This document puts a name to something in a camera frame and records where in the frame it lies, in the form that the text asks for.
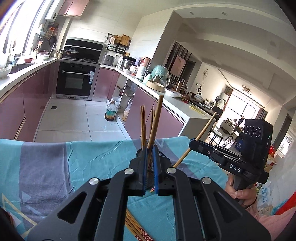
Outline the pink sleeve right forearm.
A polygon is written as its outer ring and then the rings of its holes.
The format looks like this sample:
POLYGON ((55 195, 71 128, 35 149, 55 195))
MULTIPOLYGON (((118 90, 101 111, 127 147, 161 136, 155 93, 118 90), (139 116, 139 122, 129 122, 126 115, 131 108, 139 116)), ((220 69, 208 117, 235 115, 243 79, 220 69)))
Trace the pink sleeve right forearm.
POLYGON ((271 240, 276 240, 276 238, 278 238, 278 236, 284 231, 295 215, 295 207, 285 211, 280 215, 260 215, 257 210, 257 201, 249 206, 246 211, 269 231, 271 240))

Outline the person's right hand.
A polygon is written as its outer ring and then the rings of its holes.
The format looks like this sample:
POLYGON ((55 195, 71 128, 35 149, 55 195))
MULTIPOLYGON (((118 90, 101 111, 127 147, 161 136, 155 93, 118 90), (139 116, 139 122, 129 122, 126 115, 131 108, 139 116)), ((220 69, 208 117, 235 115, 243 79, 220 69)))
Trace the person's right hand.
POLYGON ((225 191, 233 198, 242 200, 241 206, 247 208, 254 204, 257 199, 257 190, 254 184, 250 185, 247 189, 235 190, 233 187, 234 176, 228 174, 228 180, 226 182, 225 191))

